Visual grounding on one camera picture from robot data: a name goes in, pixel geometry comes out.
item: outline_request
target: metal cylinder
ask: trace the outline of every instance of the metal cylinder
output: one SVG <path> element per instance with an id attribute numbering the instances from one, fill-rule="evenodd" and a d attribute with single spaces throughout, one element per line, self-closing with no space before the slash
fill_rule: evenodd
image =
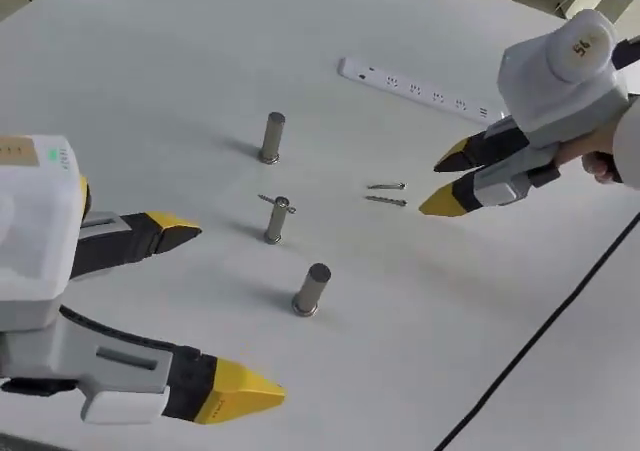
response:
<path id="1" fill-rule="evenodd" d="M 285 118 L 282 113 L 270 113 L 267 119 L 267 129 L 264 132 L 264 141 L 258 154 L 258 158 L 264 164 L 274 164 L 280 159 L 278 150 L 282 139 Z"/>
<path id="2" fill-rule="evenodd" d="M 298 316 L 309 317 L 316 314 L 318 301 L 325 286 L 331 279 L 331 270 L 322 263 L 316 263 L 309 268 L 307 277 L 300 291 L 291 301 L 291 307 Z"/>
<path id="3" fill-rule="evenodd" d="M 278 196 L 274 200 L 269 226 L 264 232 L 264 240 L 267 243 L 276 244 L 282 239 L 282 226 L 284 226 L 284 218 L 287 216 L 289 204 L 289 200 L 283 196 Z"/>

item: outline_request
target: human hand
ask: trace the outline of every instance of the human hand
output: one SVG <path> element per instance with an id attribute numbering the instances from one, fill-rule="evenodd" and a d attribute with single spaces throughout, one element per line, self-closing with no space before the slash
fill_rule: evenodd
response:
<path id="1" fill-rule="evenodd" d="M 613 154 L 613 136 L 620 117 L 596 129 L 586 136 L 581 136 L 560 145 L 554 162 L 560 167 L 576 158 L 582 159 L 583 169 L 593 175 L 601 184 L 614 182 L 614 169 L 607 155 Z"/>

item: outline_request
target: electrical outlet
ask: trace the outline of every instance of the electrical outlet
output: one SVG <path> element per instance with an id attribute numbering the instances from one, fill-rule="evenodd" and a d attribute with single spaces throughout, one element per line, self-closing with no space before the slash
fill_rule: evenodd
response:
<path id="1" fill-rule="evenodd" d="M 457 114 L 477 123 L 491 124 L 506 116 L 504 112 L 483 103 L 466 99 L 457 93 L 445 92 L 439 86 L 364 65 L 353 58 L 341 59 L 338 73 L 352 81 Z"/>

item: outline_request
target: white table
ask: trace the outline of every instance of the white table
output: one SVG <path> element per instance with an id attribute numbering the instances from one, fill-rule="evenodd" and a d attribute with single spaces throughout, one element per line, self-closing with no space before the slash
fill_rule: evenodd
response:
<path id="1" fill-rule="evenodd" d="M 4 132 L 67 135 L 94 209 L 166 210 L 204 229 L 71 285 L 67 304 L 240 361 L 289 394 L 217 427 L 88 426 L 79 393 L 2 395 L 2 430 L 79 450 L 432 449 L 638 198 L 576 164 L 519 205 L 424 217 L 417 206 L 454 179 L 434 161 L 479 129 L 349 82 L 337 61 L 499 106 L 503 48 L 559 23 L 507 0 L 37 0 L 3 22 Z M 254 154 L 271 111 L 287 124 L 268 167 Z M 362 199 L 388 180 L 408 182 L 409 207 Z M 278 246 L 256 239 L 270 212 L 259 193 L 298 208 Z M 451 449 L 637 447 L 639 247 L 631 237 Z M 317 261 L 333 279 L 318 314 L 297 318 L 288 302 Z"/>

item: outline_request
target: handle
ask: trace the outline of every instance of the handle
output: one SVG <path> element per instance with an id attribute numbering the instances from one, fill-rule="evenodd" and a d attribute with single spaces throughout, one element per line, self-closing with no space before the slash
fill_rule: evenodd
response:
<path id="1" fill-rule="evenodd" d="M 613 175 L 613 181 L 616 183 L 622 183 L 622 177 L 620 176 L 618 168 L 616 167 L 616 163 L 613 160 L 613 155 L 597 152 L 596 156 L 600 161 L 606 163 L 607 171 L 609 171 Z"/>

